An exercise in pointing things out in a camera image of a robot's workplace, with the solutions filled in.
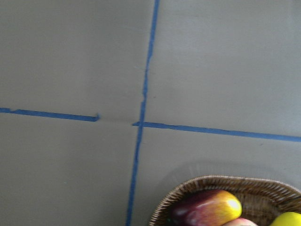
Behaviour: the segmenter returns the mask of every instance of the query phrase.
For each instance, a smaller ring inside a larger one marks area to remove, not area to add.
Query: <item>brown woven basket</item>
[[[234,194],[241,202],[241,217],[259,226],[268,226],[283,212],[301,213],[301,191],[279,181],[228,176],[204,176],[188,180],[160,202],[149,226],[165,226],[169,207],[185,195],[202,190],[222,189]]]

